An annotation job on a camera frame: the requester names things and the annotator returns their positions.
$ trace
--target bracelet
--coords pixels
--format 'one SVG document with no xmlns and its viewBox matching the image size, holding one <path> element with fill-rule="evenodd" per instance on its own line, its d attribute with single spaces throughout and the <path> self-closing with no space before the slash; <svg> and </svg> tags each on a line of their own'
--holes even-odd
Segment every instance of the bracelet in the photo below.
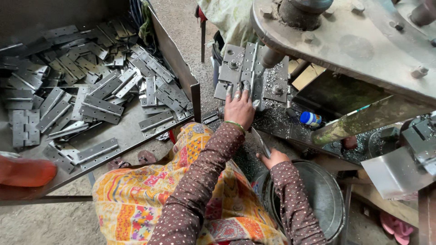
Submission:
<svg viewBox="0 0 436 245">
<path fill-rule="evenodd" d="M 234 125 L 240 127 L 242 129 L 242 132 L 244 133 L 244 136 L 245 136 L 245 129 L 241 126 L 241 124 L 239 124 L 237 122 L 233 122 L 233 121 L 224 121 L 224 122 L 225 123 L 231 123 L 231 124 L 234 124 Z"/>
</svg>

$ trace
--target metal bucket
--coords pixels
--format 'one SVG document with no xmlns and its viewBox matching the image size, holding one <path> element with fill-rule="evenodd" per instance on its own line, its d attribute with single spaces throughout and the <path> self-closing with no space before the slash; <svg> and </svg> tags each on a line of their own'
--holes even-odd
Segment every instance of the metal bucket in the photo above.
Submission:
<svg viewBox="0 0 436 245">
<path fill-rule="evenodd" d="M 306 160 L 293 160 L 304 183 L 309 204 L 320 222 L 328 242 L 342 230 L 345 221 L 344 198 L 336 180 L 321 166 Z M 252 187 L 269 214 L 284 233 L 280 218 L 280 199 L 274 191 L 269 171 L 259 172 Z"/>
</svg>

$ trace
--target colorful patterned skirt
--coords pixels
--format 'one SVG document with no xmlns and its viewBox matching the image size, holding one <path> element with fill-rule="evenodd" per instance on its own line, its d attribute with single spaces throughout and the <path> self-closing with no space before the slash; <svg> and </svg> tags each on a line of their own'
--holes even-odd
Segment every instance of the colorful patterned skirt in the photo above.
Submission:
<svg viewBox="0 0 436 245">
<path fill-rule="evenodd" d="M 166 199 L 212 134 L 202 124 L 189 123 L 181 128 L 173 149 L 161 161 L 113 170 L 97 180 L 92 195 L 108 245 L 147 244 Z M 287 244 L 245 175 L 230 160 L 207 204 L 197 244 L 226 245 L 243 239 Z"/>
</svg>

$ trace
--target polka dot sleeve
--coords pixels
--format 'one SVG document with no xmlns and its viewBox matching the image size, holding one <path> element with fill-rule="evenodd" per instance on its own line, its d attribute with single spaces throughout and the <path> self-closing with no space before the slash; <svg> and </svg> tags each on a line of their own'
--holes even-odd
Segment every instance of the polka dot sleeve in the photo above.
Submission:
<svg viewBox="0 0 436 245">
<path fill-rule="evenodd" d="M 232 124 L 221 124 L 167 198 L 147 244 L 195 244 L 218 177 L 244 140 Z"/>
<path fill-rule="evenodd" d="M 270 173 L 280 198 L 280 215 L 288 241 L 302 245 L 326 244 L 297 168 L 291 162 L 282 162 L 272 167 Z"/>
</svg>

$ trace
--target blue bottle cap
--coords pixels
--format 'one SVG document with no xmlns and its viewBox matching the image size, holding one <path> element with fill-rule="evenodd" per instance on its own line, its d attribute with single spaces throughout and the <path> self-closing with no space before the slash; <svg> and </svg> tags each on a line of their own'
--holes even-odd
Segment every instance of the blue bottle cap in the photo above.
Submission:
<svg viewBox="0 0 436 245">
<path fill-rule="evenodd" d="M 310 119 L 310 112 L 303 112 L 300 116 L 300 122 L 301 123 L 307 123 Z"/>
</svg>

